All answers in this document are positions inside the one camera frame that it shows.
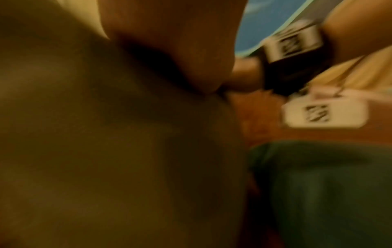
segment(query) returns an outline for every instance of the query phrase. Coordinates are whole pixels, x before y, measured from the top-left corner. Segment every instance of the black wristband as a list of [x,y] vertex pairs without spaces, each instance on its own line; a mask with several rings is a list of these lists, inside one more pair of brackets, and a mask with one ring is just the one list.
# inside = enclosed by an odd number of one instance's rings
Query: black wristband
[[330,68],[334,51],[319,24],[303,21],[270,36],[250,56],[261,61],[264,89],[289,96]]

